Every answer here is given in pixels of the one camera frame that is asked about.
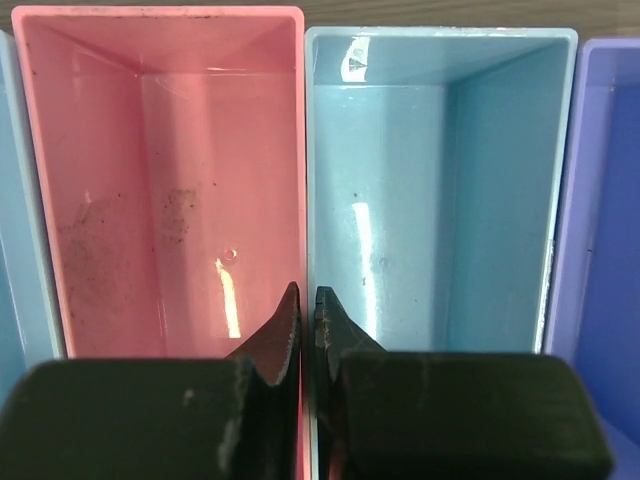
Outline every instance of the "pink bin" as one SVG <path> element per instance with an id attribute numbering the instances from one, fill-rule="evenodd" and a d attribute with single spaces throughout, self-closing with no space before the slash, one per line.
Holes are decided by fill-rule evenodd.
<path id="1" fill-rule="evenodd" d="M 69 356 L 222 357 L 307 297 L 300 10 L 13 24 Z"/>

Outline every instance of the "plastic bin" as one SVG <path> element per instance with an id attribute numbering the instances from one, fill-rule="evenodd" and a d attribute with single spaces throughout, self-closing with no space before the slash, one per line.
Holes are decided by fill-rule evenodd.
<path id="1" fill-rule="evenodd" d="M 545 350 L 582 376 L 640 478 L 640 39 L 592 40 L 576 78 Z"/>
<path id="2" fill-rule="evenodd" d="M 303 23 L 13 11 L 70 356 L 225 356 L 306 284 Z"/>
<path id="3" fill-rule="evenodd" d="M 539 351 L 576 45 L 310 29 L 309 293 L 388 350 Z"/>
<path id="4" fill-rule="evenodd" d="M 13 38 L 0 32 L 0 407 L 27 368 L 63 354 Z"/>

